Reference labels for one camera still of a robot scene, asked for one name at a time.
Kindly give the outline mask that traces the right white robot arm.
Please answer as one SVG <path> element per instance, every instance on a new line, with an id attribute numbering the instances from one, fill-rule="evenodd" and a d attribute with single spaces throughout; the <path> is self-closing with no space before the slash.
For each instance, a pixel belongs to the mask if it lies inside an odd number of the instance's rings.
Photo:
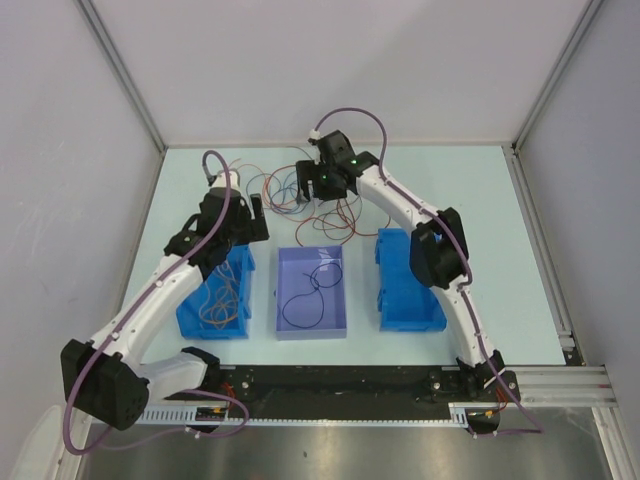
<path id="1" fill-rule="evenodd" d="M 316 160 L 296 164 L 298 200 L 339 200 L 352 192 L 377 206 L 409 237 L 409 268 L 438 298 L 458 347 L 463 393 L 473 401 L 493 394 L 505 365 L 483 328 L 470 293 L 472 273 L 459 213 L 439 209 L 411 193 L 368 151 L 355 152 L 339 130 L 308 142 Z"/>

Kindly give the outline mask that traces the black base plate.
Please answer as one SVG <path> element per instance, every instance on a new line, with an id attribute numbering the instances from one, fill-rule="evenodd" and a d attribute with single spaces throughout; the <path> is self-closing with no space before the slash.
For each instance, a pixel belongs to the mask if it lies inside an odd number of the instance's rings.
<path id="1" fill-rule="evenodd" d="M 444 421 L 453 403 L 479 411 L 520 398 L 515 373 L 502 379 L 482 387 L 470 373 L 441 366 L 245 365 L 206 374 L 199 389 L 231 395 L 254 421 Z"/>

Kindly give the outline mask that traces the blue bin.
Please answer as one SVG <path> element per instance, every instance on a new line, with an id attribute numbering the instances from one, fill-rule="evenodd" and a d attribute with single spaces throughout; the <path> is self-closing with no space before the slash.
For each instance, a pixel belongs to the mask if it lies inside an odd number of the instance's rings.
<path id="1" fill-rule="evenodd" d="M 404 230 L 378 230 L 375 262 L 380 278 L 377 296 L 380 330 L 442 332 L 446 329 L 447 319 L 434 293 L 411 272 L 409 254 L 410 240 Z"/>
<path id="2" fill-rule="evenodd" d="M 255 261 L 248 245 L 233 247 L 227 259 L 176 309 L 183 338 L 235 340 L 248 337 Z"/>

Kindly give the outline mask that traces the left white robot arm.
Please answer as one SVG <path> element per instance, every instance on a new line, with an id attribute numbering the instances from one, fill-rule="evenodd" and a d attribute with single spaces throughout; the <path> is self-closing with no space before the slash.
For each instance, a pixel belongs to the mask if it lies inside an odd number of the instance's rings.
<path id="1" fill-rule="evenodd" d="M 186 390 L 202 400 L 219 392 L 220 361 L 197 347 L 185 347 L 162 361 L 143 361 L 164 322 L 233 247 L 269 237 L 257 194 L 243 197 L 236 189 L 213 187 L 199 207 L 169 240 L 156 270 L 129 305 L 89 341 L 71 340 L 63 348 L 69 406 L 123 431 L 150 402 Z"/>

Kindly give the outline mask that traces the left blue bin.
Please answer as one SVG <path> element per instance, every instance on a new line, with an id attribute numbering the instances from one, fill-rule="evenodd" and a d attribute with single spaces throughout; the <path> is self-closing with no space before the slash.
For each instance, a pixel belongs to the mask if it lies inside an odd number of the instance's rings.
<path id="1" fill-rule="evenodd" d="M 227 259 L 176 309 L 183 338 L 235 340 L 248 337 L 255 261 L 248 245 L 233 247 Z"/>

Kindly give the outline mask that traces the right blue bin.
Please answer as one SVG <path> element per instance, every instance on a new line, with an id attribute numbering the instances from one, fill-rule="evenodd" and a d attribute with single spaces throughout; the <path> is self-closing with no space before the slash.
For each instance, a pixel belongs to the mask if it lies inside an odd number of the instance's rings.
<path id="1" fill-rule="evenodd" d="M 375 262 L 380 278 L 377 296 L 380 330 L 442 332 L 446 329 L 447 319 L 434 293 L 411 272 L 409 254 L 410 240 L 404 230 L 378 230 Z"/>

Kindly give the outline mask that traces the middle purple tray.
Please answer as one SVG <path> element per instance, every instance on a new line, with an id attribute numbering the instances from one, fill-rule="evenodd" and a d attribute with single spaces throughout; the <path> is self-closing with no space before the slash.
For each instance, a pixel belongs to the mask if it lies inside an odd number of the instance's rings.
<path id="1" fill-rule="evenodd" d="M 278 250 L 276 337 L 281 341 L 347 335 L 343 251 L 339 245 Z"/>

